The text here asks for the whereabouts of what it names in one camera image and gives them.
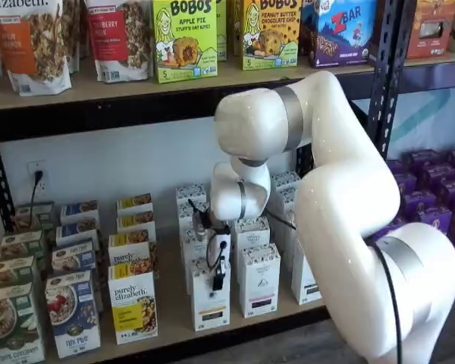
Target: bobo's peanut butter chocolate chip box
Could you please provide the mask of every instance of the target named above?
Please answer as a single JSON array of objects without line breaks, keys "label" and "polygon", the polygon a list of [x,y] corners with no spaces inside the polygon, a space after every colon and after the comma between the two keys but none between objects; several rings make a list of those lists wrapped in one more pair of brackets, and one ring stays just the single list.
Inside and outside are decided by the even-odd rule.
[{"label": "bobo's peanut butter chocolate chip box", "polygon": [[301,0],[241,0],[243,70],[297,65]]},{"label": "bobo's peanut butter chocolate chip box", "polygon": [[215,0],[153,0],[160,83],[218,75]]}]

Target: yellow box label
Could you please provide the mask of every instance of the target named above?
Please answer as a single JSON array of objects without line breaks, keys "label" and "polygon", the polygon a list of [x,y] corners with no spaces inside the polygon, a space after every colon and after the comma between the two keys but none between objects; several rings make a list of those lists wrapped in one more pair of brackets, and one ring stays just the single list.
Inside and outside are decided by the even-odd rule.
[{"label": "yellow box label", "polygon": [[116,331],[135,330],[143,327],[142,305],[113,307],[113,320]]}]

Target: black cable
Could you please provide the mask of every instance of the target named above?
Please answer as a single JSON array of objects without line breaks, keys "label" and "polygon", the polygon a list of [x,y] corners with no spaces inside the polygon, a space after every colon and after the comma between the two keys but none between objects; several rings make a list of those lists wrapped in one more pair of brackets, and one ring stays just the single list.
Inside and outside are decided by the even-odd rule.
[{"label": "black cable", "polygon": [[386,262],[386,258],[384,257],[384,254],[382,253],[381,249],[379,248],[379,246],[376,245],[376,243],[371,244],[371,246],[374,249],[379,260],[381,261],[382,268],[384,269],[384,273],[386,274],[386,279],[388,280],[389,291],[391,293],[391,301],[393,303],[394,321],[396,324],[397,364],[403,364],[403,348],[402,348],[402,343],[401,343],[400,312],[397,309],[396,293],[394,292],[393,279],[391,278],[391,273],[389,272],[388,263]]},{"label": "black cable", "polygon": [[266,211],[266,213],[267,213],[268,215],[270,215],[271,217],[273,217],[273,219],[275,219],[276,221],[279,221],[280,223],[285,224],[285,225],[287,225],[289,228],[292,228],[292,229],[294,229],[294,230],[297,229],[293,224],[291,224],[290,222],[284,220],[283,218],[278,217],[277,215],[275,215],[273,212],[271,212],[271,211],[268,210],[267,208],[265,208],[265,211]]}]

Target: bobo's apple pie box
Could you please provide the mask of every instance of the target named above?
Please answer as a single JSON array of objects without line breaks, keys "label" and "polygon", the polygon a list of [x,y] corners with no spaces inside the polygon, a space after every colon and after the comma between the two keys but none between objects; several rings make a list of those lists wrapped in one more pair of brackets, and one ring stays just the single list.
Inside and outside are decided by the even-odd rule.
[{"label": "bobo's apple pie box", "polygon": [[218,75],[215,0],[153,0],[160,83]]}]

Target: power cord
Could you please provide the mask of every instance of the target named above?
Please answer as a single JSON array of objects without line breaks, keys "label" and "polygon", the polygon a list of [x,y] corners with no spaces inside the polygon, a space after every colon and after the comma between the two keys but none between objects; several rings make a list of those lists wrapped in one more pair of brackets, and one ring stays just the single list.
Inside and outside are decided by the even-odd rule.
[{"label": "power cord", "polygon": [[397,352],[397,364],[403,364],[403,348],[401,343],[401,323],[400,323],[400,312],[397,308],[396,293],[394,291],[393,279],[391,278],[391,273],[389,272],[388,263],[386,258],[381,251],[381,248],[376,243],[371,244],[371,247],[374,249],[376,255],[381,261],[382,268],[386,274],[386,279],[388,280],[389,291],[391,293],[391,301],[393,303],[393,312],[394,312],[394,322],[396,324],[396,352]]},{"label": "power cord", "polygon": [[32,225],[33,200],[36,197],[37,186],[39,186],[40,180],[42,180],[42,177],[44,177],[44,172],[43,171],[35,171],[33,175],[34,175],[36,181],[35,181],[35,183],[33,185],[32,198],[30,199],[29,226],[27,227],[28,229],[30,229],[30,225]]}]

